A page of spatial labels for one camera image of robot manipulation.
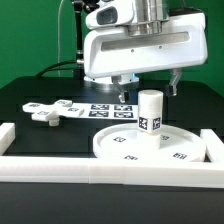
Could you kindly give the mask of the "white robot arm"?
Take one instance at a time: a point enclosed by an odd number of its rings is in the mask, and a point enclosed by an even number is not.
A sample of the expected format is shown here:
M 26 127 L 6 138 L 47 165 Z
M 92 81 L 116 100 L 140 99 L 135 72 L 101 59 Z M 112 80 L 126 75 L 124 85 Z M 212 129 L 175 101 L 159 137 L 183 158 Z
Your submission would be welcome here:
M 85 74 L 109 77 L 122 103 L 129 98 L 124 75 L 170 69 L 168 91 L 174 95 L 182 69 L 208 57 L 204 12 L 170 9 L 168 0 L 110 0 L 86 17 L 86 26 Z

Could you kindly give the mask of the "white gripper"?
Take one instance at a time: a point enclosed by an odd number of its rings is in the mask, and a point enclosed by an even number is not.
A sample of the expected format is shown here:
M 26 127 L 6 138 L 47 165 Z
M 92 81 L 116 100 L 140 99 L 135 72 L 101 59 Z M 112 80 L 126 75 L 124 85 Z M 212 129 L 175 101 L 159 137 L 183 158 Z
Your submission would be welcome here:
M 120 84 L 119 75 L 173 69 L 169 95 L 177 95 L 183 67 L 204 63 L 207 59 L 205 15 L 202 11 L 172 15 L 158 34 L 132 37 L 128 27 L 98 27 L 84 41 L 84 70 L 90 78 L 112 77 L 121 103 L 129 101 L 129 92 Z

